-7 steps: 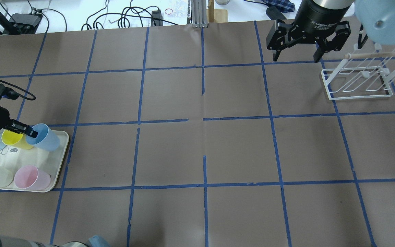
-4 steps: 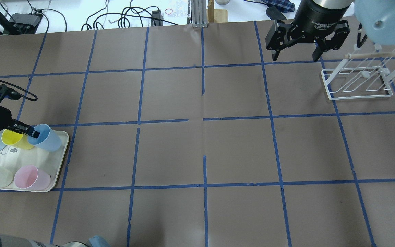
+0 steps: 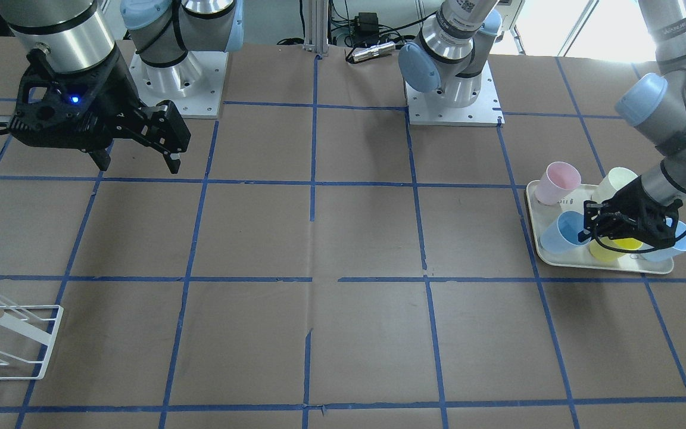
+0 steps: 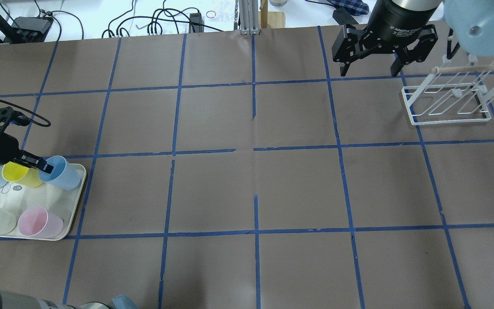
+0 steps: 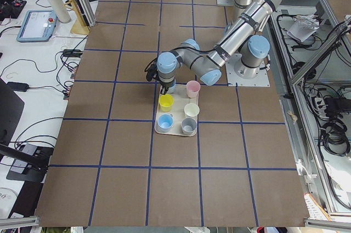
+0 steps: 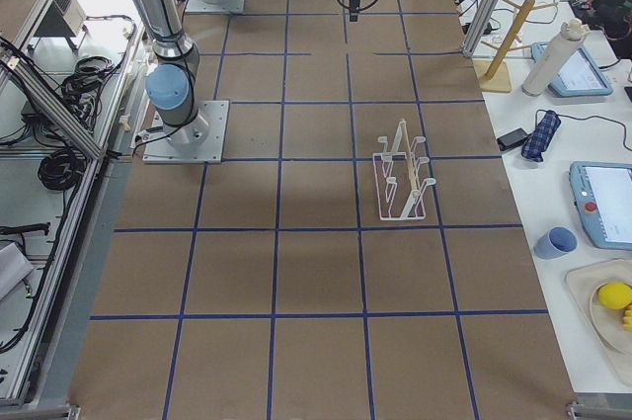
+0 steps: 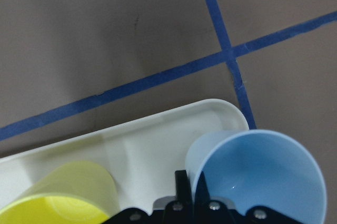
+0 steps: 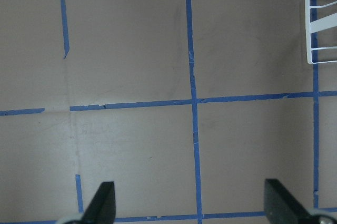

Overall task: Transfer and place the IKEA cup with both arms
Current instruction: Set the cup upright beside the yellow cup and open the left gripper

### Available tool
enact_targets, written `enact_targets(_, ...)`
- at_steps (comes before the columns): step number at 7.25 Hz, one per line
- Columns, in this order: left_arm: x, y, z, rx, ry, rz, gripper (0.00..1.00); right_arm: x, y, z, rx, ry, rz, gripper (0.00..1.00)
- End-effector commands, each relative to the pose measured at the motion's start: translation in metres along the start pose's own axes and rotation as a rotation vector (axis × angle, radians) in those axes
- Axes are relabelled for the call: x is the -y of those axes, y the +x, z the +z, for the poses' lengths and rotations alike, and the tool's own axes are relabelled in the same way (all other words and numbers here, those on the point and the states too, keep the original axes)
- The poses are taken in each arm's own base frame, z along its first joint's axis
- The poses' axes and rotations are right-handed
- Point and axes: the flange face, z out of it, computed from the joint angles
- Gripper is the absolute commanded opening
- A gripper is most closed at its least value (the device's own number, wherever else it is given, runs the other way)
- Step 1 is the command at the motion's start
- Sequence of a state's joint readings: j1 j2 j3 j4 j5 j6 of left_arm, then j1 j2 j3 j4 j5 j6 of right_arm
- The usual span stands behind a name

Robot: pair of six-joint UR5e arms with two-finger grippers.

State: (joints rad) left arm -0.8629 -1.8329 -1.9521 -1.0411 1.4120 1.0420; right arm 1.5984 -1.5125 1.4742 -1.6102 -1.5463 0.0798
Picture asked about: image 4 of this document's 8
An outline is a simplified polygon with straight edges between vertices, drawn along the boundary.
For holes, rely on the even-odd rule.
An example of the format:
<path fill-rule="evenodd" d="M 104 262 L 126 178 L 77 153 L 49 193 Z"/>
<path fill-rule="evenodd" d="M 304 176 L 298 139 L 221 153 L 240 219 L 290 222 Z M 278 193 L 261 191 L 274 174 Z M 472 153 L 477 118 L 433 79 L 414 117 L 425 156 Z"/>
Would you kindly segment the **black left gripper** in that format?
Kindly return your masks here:
<path fill-rule="evenodd" d="M 4 166 L 8 162 L 35 168 L 47 174 L 51 174 L 54 170 L 54 166 L 50 165 L 44 158 L 35 157 L 33 154 L 21 149 L 15 137 L 0 133 L 0 166 Z"/>

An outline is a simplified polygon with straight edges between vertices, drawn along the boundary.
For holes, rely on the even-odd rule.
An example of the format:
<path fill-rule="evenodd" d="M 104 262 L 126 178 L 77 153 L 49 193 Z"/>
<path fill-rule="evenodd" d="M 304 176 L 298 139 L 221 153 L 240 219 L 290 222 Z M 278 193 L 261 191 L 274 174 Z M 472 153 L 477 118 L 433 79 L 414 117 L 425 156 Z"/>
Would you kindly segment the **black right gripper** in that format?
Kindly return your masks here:
<path fill-rule="evenodd" d="M 407 64 L 425 61 L 438 41 L 435 26 L 428 23 L 438 6 L 437 0 L 378 0 L 363 29 L 342 25 L 332 47 L 340 76 L 347 75 L 351 63 L 373 54 L 397 55 L 392 77 Z"/>

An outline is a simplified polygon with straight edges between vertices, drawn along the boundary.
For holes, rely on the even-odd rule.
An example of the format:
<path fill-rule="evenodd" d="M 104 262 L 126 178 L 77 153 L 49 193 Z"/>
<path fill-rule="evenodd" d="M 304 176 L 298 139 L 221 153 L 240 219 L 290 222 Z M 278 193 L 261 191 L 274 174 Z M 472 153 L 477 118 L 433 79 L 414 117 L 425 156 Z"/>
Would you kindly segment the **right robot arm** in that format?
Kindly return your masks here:
<path fill-rule="evenodd" d="M 353 62 L 373 54 L 396 55 L 391 76 L 408 64 L 424 62 L 438 41 L 429 20 L 441 4 L 457 47 L 471 55 L 494 56 L 494 0 L 378 0 L 364 29 L 345 24 L 333 44 L 341 76 Z"/>

